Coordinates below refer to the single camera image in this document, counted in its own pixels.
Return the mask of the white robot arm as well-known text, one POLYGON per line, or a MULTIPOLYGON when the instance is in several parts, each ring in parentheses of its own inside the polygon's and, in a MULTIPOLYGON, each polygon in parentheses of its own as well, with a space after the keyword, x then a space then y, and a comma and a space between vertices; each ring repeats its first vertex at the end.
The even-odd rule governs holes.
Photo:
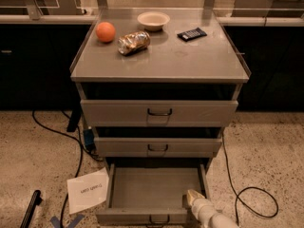
POLYGON ((188 189, 186 197, 200 228, 239 228, 234 221, 217 211, 214 204, 203 194, 188 189))

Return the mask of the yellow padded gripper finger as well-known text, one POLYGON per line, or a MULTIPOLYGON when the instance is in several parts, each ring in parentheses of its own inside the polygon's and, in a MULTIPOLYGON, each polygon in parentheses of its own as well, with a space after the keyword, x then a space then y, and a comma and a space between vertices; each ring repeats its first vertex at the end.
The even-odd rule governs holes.
POLYGON ((186 198, 188 206, 192 207, 194 205, 194 201, 197 199, 204 199, 204 195, 194 189, 188 189, 186 198))

